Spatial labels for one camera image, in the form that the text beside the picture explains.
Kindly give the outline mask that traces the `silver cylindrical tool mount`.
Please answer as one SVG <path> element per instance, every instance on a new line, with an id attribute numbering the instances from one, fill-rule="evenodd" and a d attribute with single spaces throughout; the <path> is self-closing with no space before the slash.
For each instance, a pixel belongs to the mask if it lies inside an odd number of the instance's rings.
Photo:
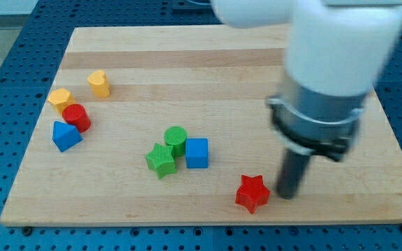
<path id="1" fill-rule="evenodd" d="M 323 94 L 284 73 L 278 93 L 267 98 L 267 106 L 273 127 L 288 149 L 339 162 L 355 142 L 366 95 Z"/>

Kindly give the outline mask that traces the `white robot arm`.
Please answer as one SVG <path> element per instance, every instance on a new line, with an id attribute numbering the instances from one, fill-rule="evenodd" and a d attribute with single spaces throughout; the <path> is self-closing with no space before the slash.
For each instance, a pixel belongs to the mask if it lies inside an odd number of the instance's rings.
<path id="1" fill-rule="evenodd" d="M 283 82 L 269 96 L 286 152 L 275 190 L 292 199 L 315 155 L 340 161 L 355 143 L 363 102 L 402 32 L 402 1 L 212 0 L 234 28 L 290 23 Z"/>

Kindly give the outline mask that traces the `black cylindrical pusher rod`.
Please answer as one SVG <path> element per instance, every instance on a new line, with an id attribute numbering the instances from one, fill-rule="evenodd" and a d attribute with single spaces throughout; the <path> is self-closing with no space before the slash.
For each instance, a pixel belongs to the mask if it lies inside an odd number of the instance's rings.
<path id="1" fill-rule="evenodd" d="M 296 196 L 310 159 L 309 154 L 299 154 L 292 150 L 285 152 L 275 185 L 279 197 L 292 199 Z"/>

